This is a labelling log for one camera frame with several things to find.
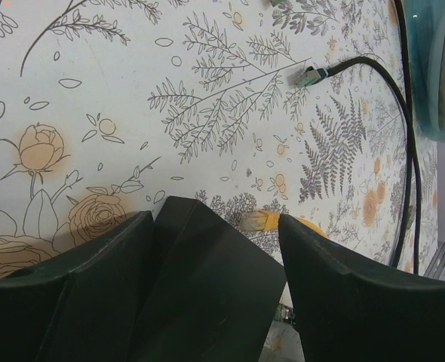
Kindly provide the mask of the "black network switch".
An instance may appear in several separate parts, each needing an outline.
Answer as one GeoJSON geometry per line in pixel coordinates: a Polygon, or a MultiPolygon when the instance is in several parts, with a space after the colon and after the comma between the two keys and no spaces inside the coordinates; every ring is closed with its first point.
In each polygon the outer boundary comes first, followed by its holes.
{"type": "Polygon", "coordinates": [[[200,201],[170,196],[155,219],[158,277],[131,361],[256,361],[284,268],[200,201]]]}

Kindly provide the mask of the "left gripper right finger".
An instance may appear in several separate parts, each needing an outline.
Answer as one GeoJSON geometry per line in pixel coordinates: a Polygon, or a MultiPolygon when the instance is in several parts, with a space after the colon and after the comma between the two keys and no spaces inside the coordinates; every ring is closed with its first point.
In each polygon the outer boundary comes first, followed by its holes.
{"type": "Polygon", "coordinates": [[[445,361],[445,281],[378,263],[289,215],[278,234],[307,361],[445,361]]]}

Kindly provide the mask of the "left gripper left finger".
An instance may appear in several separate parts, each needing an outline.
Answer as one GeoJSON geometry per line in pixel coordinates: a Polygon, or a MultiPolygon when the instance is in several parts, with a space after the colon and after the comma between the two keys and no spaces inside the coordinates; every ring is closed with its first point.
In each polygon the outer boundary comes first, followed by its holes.
{"type": "Polygon", "coordinates": [[[0,361],[123,361],[144,294],[149,211],[0,278],[0,361]]]}

